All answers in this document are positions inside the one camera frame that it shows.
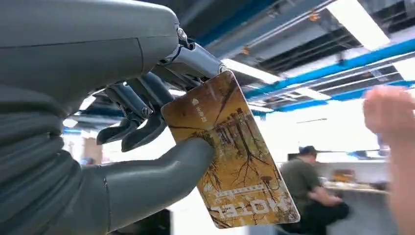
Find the robotic hand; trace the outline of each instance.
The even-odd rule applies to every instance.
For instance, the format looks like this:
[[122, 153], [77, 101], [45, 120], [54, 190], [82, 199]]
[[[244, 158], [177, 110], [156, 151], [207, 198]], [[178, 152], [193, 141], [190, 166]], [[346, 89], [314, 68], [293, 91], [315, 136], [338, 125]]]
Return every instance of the robotic hand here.
[[[80, 165], [62, 120], [97, 88], [125, 119], [100, 133], [123, 151], [165, 128], [162, 77], [189, 90], [223, 69], [168, 8], [130, 0], [0, 2], [0, 234], [103, 235], [188, 195], [213, 158], [201, 139], [157, 160]], [[145, 127], [136, 130], [145, 119]]]
[[[185, 32], [178, 28], [182, 45], [172, 55], [167, 56], [153, 69], [155, 73], [167, 78], [181, 90], [190, 90], [199, 86], [206, 78], [212, 78], [225, 67], [196, 43], [189, 44]], [[160, 108], [173, 100], [162, 80], [152, 72], [138, 79], [129, 79], [127, 84], [137, 94], [144, 96], [147, 102], [134, 95], [131, 88], [121, 84], [110, 85], [105, 90], [107, 96], [120, 105], [125, 118], [118, 127], [102, 130], [98, 137], [99, 144], [122, 139], [122, 151], [129, 151], [154, 140], [166, 128], [161, 117]], [[137, 128], [148, 119], [146, 125]]]

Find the human hand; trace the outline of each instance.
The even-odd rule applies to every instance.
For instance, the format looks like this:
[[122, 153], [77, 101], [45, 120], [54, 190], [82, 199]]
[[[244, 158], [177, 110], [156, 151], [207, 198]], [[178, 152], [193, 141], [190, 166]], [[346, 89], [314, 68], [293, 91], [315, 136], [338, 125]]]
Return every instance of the human hand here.
[[363, 103], [365, 125], [389, 145], [415, 140], [415, 101], [404, 87], [376, 86]]

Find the person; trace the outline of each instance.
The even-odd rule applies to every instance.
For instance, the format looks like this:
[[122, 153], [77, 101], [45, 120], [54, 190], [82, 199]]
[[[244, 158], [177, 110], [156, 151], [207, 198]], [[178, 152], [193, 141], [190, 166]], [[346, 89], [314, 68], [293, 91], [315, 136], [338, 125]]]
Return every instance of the person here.
[[322, 187], [313, 166], [316, 158], [315, 148], [307, 146], [280, 169], [301, 215], [299, 224], [282, 225], [287, 232], [326, 235], [328, 225], [345, 219], [349, 214], [347, 204]]
[[377, 86], [363, 103], [365, 125], [390, 148], [389, 205], [399, 234], [415, 231], [415, 101], [405, 87]]

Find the man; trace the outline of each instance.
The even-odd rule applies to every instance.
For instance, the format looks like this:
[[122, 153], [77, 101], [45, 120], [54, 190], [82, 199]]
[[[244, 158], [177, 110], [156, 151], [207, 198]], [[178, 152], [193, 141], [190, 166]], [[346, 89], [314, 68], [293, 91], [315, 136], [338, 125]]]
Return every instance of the man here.
[[348, 216], [349, 208], [341, 198], [330, 195], [322, 187], [313, 166], [316, 157], [313, 146], [304, 147], [297, 158], [285, 163], [280, 170], [301, 215], [299, 224], [282, 226], [288, 232], [326, 235], [329, 224]]

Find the logo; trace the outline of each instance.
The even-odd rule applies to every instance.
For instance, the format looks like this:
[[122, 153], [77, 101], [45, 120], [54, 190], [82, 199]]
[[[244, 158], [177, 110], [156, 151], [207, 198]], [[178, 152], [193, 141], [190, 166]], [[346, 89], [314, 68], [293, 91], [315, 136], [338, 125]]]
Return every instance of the logo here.
[[199, 101], [197, 99], [193, 99], [192, 100], [192, 104], [193, 104], [193, 106], [196, 106], [196, 105], [199, 104]]
[[198, 106], [198, 104], [199, 104], [198, 99], [193, 98], [192, 104], [193, 104], [193, 106], [196, 107], [196, 111], [199, 114], [200, 119], [202, 120], [202, 122], [207, 122], [208, 120], [206, 120], [205, 114], [203, 113], [202, 109]]

